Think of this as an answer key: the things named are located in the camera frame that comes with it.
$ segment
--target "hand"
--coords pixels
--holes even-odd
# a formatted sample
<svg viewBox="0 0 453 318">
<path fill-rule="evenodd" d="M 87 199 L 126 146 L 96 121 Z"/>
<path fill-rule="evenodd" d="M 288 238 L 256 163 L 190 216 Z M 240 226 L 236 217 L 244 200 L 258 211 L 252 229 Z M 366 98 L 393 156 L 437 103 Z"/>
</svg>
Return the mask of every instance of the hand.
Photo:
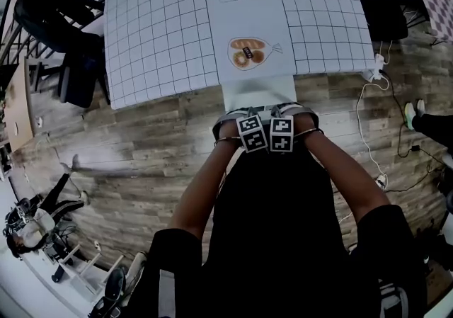
<svg viewBox="0 0 453 318">
<path fill-rule="evenodd" d="M 306 130 L 313 129 L 314 121 L 310 113 L 297 114 L 294 117 L 294 133 L 299 134 Z"/>
<path fill-rule="evenodd" d="M 219 138 L 238 137 L 238 126 L 235 120 L 227 120 L 222 123 L 219 131 Z"/>
</svg>

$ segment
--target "white grid mat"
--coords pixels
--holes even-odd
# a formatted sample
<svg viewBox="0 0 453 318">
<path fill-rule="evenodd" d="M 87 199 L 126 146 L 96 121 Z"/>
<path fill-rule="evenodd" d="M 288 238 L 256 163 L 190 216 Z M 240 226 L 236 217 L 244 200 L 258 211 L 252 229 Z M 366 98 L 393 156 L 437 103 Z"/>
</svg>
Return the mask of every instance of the white grid mat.
<svg viewBox="0 0 453 318">
<path fill-rule="evenodd" d="M 297 73 L 374 69 L 360 0 L 283 0 Z"/>
<path fill-rule="evenodd" d="M 112 108 L 217 85 L 206 0 L 106 0 Z"/>
</svg>

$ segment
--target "wrist strap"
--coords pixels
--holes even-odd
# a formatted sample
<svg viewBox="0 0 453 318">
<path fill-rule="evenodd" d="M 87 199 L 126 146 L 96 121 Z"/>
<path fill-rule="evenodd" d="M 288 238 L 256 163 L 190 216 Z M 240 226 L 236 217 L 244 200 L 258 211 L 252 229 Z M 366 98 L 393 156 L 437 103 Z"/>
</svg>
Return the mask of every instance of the wrist strap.
<svg viewBox="0 0 453 318">
<path fill-rule="evenodd" d="M 305 130 L 304 132 L 295 135 L 294 138 L 301 137 L 302 135 L 308 135 L 308 134 L 311 134 L 312 132 L 321 132 L 324 134 L 323 130 L 321 130 L 319 128 L 312 128 L 312 129 Z"/>
<path fill-rule="evenodd" d="M 219 140 L 216 140 L 214 142 L 214 147 L 217 145 L 218 142 L 223 142 L 223 141 L 226 141 L 226 142 L 239 142 L 237 143 L 239 146 L 241 145 L 241 137 L 223 137 L 223 138 L 220 138 Z"/>
</svg>

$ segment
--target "wooden floor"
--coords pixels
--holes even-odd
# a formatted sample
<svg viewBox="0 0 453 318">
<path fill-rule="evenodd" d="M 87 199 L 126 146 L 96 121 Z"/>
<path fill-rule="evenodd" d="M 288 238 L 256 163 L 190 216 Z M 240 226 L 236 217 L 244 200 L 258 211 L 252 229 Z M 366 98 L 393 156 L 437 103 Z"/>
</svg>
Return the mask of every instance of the wooden floor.
<svg viewBox="0 0 453 318">
<path fill-rule="evenodd" d="M 452 114 L 453 47 L 429 46 L 432 38 L 423 28 L 410 32 L 409 38 L 393 44 L 385 68 L 399 102 L 403 106 L 423 97 L 430 113 Z M 379 172 L 360 139 L 355 113 L 364 79 L 359 74 L 320 74 L 297 76 L 295 84 L 298 101 L 319 113 L 325 133 L 377 177 Z M 90 206 L 72 215 L 80 229 L 76 238 L 82 251 L 92 257 L 96 252 L 93 241 L 97 240 L 103 248 L 101 263 L 110 264 L 121 253 L 131 259 L 138 251 L 147 250 L 154 233 L 166 226 L 185 187 L 212 150 L 210 128 L 224 112 L 222 100 L 218 86 L 114 111 L 96 94 L 91 108 L 82 110 L 61 104 L 55 88 L 42 83 L 41 93 L 33 94 L 33 107 L 44 127 L 13 156 L 12 181 L 17 194 L 22 198 L 48 192 L 63 173 L 59 163 L 71 163 L 78 154 L 81 170 L 73 174 L 61 198 L 77 198 L 82 190 L 91 197 Z M 389 189 L 410 187 L 427 168 L 437 167 L 422 152 L 410 153 L 405 159 L 397 156 L 402 119 L 390 90 L 368 86 L 359 110 L 373 156 L 389 175 Z M 403 128 L 401 151 L 405 153 L 414 143 L 437 158 L 444 150 Z M 430 174 L 408 192 L 388 193 L 403 208 L 413 231 L 429 226 L 431 219 L 439 224 L 444 216 L 445 200 L 432 183 L 435 176 Z M 335 201 L 344 242 L 349 246 L 356 240 L 354 219 L 340 194 L 335 194 Z M 278 213 L 285 213 L 286 206 L 280 203 L 280 207 Z M 203 237 L 205 254 L 211 228 L 210 222 Z"/>
</svg>

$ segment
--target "bread picture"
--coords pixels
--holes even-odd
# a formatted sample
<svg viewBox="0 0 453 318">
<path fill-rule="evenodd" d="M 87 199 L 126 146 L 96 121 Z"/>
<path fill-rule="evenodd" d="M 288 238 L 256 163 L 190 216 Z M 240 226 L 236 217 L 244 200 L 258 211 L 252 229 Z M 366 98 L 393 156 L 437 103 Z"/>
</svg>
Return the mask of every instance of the bread picture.
<svg viewBox="0 0 453 318">
<path fill-rule="evenodd" d="M 231 63 L 242 71 L 252 70 L 261 65 L 273 51 L 281 54 L 280 44 L 271 46 L 259 38 L 234 38 L 228 45 L 228 57 Z"/>
<path fill-rule="evenodd" d="M 266 44 L 261 40 L 256 40 L 255 38 L 239 38 L 235 41 L 231 41 L 231 47 L 234 49 L 244 49 L 248 47 L 251 50 L 263 49 Z"/>
</svg>

